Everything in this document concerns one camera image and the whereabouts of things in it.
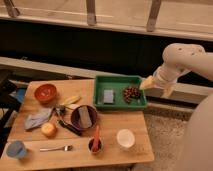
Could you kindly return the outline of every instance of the metal fork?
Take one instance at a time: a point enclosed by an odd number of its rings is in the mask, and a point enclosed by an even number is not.
[[[59,148],[40,148],[40,152],[45,152],[45,151],[56,151],[56,150],[71,151],[72,148],[73,148],[72,145],[66,145],[66,146],[59,147]]]

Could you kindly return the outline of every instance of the yellow object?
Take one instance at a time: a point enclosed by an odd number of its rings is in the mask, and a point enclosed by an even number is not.
[[[154,79],[153,79],[153,76],[149,76],[147,77],[145,80],[142,81],[139,89],[140,90],[145,90],[145,89],[148,89],[148,88],[153,88],[154,87]]]
[[[47,122],[42,125],[41,132],[47,137],[53,137],[57,132],[57,128],[55,124]]]
[[[67,98],[61,105],[65,105],[65,106],[70,105],[72,103],[76,103],[80,99],[81,99],[81,97],[79,95],[71,96],[71,97]]]

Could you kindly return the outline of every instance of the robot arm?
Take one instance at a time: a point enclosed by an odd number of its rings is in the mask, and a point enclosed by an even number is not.
[[[180,76],[190,71],[213,81],[213,53],[205,52],[200,45],[170,44],[163,52],[163,60],[153,76],[142,82],[140,89],[160,87],[168,91]]]

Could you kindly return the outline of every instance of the orange bowl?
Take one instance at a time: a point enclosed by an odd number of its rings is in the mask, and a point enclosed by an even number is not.
[[[39,86],[35,92],[35,98],[42,104],[46,104],[55,99],[57,95],[57,89],[53,84],[43,84]]]

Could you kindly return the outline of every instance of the white cup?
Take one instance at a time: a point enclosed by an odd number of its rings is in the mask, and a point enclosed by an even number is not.
[[[117,142],[125,150],[130,149],[135,144],[135,136],[129,129],[121,129],[117,133]]]

